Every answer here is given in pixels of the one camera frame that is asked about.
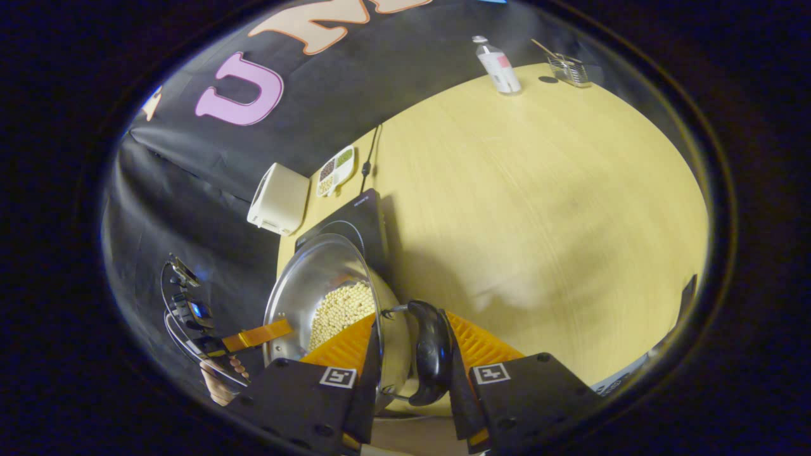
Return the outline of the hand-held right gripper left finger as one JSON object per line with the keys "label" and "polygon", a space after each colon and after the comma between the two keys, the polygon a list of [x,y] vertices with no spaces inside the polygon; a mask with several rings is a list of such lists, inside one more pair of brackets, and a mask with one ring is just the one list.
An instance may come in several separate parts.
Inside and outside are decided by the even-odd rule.
{"label": "hand-held right gripper left finger", "polygon": [[228,410],[304,450],[359,452],[373,435],[380,348],[376,317],[368,315],[302,360],[272,361]]}

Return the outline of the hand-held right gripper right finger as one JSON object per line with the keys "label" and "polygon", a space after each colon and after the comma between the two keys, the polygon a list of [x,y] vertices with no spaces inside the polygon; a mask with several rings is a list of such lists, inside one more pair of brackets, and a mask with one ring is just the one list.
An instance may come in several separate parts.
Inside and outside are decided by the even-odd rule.
{"label": "hand-held right gripper right finger", "polygon": [[445,315],[454,341],[452,420],[469,454],[540,450],[603,403],[553,355],[524,356],[476,324]]}

